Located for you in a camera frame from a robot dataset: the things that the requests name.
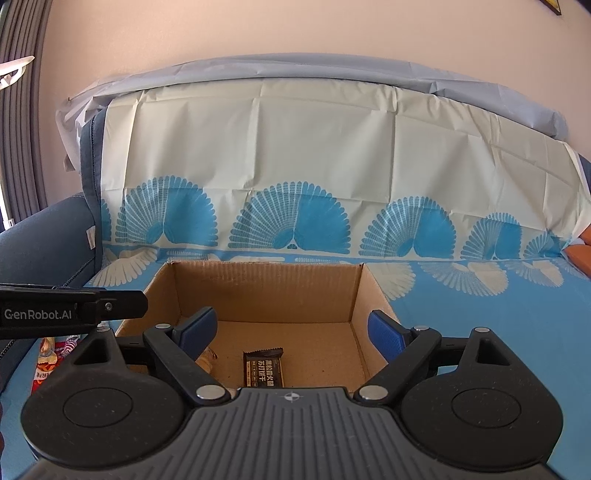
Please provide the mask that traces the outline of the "orange cushion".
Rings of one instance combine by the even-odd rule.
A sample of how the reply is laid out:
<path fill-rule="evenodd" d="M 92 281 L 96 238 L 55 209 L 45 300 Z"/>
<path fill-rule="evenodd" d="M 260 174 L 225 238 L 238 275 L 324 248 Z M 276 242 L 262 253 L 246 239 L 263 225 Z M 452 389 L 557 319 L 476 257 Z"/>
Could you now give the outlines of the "orange cushion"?
<path fill-rule="evenodd" d="M 581 272 L 591 277 L 591 226 L 565 249 L 569 261 Z"/>

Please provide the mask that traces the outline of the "brown cardboard box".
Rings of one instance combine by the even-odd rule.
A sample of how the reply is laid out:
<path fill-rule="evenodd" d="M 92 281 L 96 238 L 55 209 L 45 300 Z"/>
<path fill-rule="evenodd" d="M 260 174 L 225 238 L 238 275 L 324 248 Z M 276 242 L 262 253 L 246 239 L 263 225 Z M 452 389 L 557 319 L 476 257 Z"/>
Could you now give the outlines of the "brown cardboard box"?
<path fill-rule="evenodd" d="M 394 313 L 366 265 L 178 261 L 145 290 L 148 311 L 116 332 L 136 336 L 180 325 L 203 307 L 217 313 L 211 374 L 238 389 L 245 352 L 283 348 L 286 387 L 358 389 L 387 364 L 369 337 L 370 312 Z"/>

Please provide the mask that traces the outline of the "grey curtain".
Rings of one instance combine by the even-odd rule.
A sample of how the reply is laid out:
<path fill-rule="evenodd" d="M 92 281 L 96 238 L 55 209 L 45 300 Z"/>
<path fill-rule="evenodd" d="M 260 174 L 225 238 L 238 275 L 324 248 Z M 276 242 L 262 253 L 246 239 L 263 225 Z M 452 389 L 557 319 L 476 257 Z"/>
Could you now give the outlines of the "grey curtain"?
<path fill-rule="evenodd" d="M 22 77 L 1 92 L 3 219 L 17 223 L 47 207 L 39 135 L 39 91 L 50 1 L 1 3 L 1 60 L 32 56 Z"/>

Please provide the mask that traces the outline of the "framed wall picture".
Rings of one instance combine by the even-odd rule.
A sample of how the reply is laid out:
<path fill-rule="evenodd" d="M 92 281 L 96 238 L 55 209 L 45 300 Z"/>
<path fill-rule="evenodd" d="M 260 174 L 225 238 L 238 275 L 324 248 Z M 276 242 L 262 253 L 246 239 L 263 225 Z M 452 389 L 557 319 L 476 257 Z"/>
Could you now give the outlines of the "framed wall picture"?
<path fill-rule="evenodd" d="M 555 15 L 561 16 L 562 10 L 559 0 L 541 0 L 541 2 L 549 8 Z"/>

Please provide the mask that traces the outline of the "red chips snack bag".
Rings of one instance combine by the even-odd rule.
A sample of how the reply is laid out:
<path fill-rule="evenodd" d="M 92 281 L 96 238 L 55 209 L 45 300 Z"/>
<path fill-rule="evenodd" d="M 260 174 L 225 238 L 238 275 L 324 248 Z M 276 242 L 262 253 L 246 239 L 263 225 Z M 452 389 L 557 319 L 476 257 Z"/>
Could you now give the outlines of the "red chips snack bag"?
<path fill-rule="evenodd" d="M 54 368 L 56 367 L 55 364 L 37 364 L 33 376 L 31 392 L 35 392 L 43 382 L 48 378 L 48 376 L 53 372 Z"/>

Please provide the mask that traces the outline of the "clear bag of cookies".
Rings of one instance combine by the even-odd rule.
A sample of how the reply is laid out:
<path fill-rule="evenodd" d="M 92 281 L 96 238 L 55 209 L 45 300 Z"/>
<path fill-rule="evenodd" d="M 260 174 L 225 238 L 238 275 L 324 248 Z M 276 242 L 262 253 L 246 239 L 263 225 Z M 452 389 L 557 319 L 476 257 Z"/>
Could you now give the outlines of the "clear bag of cookies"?
<path fill-rule="evenodd" d="M 204 370 L 205 373 L 211 375 L 217 359 L 217 354 L 210 347 L 206 347 L 198 356 L 197 360 L 195 360 L 195 364 Z"/>

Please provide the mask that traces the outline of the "blue white patterned cover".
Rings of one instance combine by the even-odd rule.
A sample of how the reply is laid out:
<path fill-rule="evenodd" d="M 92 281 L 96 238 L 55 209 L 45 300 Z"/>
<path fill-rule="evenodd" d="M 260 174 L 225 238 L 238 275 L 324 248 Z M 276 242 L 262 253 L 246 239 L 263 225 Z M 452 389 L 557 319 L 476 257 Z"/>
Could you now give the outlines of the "blue white patterned cover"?
<path fill-rule="evenodd" d="M 494 329 L 565 415 L 551 465 L 590 475 L 590 162 L 556 111 L 500 85 L 345 55 L 193 61 L 104 80 L 57 111 L 81 177 L 106 112 L 101 269 L 171 261 L 370 266 L 407 325 Z"/>

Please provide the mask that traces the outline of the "yellow cone snack packet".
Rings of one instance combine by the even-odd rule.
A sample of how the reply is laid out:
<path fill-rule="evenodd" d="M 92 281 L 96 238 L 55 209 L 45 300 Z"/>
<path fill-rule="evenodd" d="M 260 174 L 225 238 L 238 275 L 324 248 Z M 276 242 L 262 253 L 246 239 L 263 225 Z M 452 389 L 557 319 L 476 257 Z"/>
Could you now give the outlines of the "yellow cone snack packet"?
<path fill-rule="evenodd" d="M 58 361 L 58 356 L 55 352 L 55 338 L 45 337 L 40 345 L 37 365 L 44 371 L 53 369 Z"/>

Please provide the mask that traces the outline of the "blue fabric sofa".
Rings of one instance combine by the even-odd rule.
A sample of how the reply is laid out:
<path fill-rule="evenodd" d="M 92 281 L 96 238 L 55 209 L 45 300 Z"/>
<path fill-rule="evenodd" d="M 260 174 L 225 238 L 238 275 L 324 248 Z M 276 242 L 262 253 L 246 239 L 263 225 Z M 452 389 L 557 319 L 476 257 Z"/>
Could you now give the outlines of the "blue fabric sofa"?
<path fill-rule="evenodd" d="M 101 167 L 106 112 L 82 129 L 82 192 L 1 234 L 1 281 L 83 287 L 101 269 Z"/>

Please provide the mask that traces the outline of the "purple snack bar wrapper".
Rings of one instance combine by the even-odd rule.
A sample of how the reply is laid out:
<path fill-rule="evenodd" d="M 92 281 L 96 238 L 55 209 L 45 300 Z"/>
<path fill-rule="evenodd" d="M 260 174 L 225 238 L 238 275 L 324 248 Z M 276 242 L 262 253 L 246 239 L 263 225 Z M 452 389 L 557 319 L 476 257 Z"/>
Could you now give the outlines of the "purple snack bar wrapper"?
<path fill-rule="evenodd" d="M 68 356 L 79 344 L 81 337 L 79 335 L 68 336 L 60 343 L 59 353 L 62 357 Z"/>

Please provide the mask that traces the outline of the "black chocolate biscuit packet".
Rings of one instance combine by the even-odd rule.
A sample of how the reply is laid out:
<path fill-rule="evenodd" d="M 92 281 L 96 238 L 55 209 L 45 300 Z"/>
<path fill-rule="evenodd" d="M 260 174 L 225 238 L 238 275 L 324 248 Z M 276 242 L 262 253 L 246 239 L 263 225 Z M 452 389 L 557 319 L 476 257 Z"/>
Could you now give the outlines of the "black chocolate biscuit packet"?
<path fill-rule="evenodd" d="M 270 348 L 245 352 L 243 385 L 246 388 L 283 388 L 283 348 Z"/>

